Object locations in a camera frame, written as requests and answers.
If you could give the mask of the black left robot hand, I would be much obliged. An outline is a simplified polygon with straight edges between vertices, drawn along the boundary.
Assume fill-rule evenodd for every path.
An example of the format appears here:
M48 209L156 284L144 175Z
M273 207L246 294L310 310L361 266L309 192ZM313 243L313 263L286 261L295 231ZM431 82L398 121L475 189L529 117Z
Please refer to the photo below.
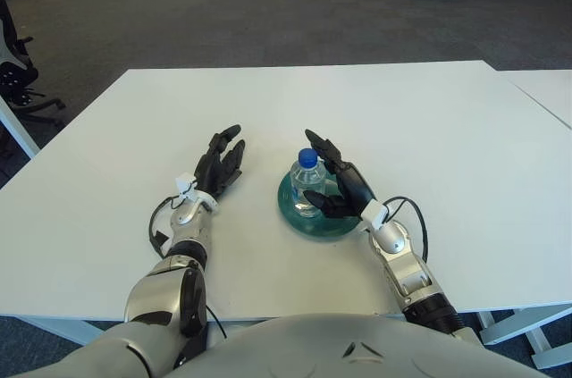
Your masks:
M194 171L197 189L214 199L218 199L241 175L240 165L246 142L241 139L233 149L223 154L240 131L240 125L235 124L215 133Z

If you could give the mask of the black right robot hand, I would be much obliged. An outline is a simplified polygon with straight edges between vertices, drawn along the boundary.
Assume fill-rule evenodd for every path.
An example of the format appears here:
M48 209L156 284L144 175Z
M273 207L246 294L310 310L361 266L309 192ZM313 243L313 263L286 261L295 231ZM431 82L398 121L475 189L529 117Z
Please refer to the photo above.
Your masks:
M341 151L329 139L323 139L309 129L305 134L311 147L323 159L327 172L335 176L340 192L326 196L315 190L305 190L305 198L327 218L360 217L369 202L375 199L374 192L357 167L344 161Z

